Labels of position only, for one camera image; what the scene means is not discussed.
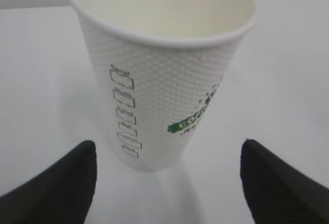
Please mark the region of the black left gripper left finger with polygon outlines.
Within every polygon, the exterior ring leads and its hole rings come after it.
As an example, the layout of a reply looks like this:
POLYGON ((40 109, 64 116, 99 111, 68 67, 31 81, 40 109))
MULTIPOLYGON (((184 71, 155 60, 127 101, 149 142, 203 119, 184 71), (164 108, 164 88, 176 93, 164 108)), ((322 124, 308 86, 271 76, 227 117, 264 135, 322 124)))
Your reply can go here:
POLYGON ((93 141, 1 196, 1 223, 85 223, 97 182, 93 141))

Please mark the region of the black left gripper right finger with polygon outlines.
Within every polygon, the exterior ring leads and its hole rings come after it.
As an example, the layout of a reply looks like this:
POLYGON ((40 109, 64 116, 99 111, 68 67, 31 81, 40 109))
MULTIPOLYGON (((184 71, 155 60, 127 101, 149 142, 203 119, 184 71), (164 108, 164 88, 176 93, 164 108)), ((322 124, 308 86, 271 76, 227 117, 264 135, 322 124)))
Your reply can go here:
POLYGON ((247 139, 240 178, 255 223, 328 223, 328 188, 247 139))

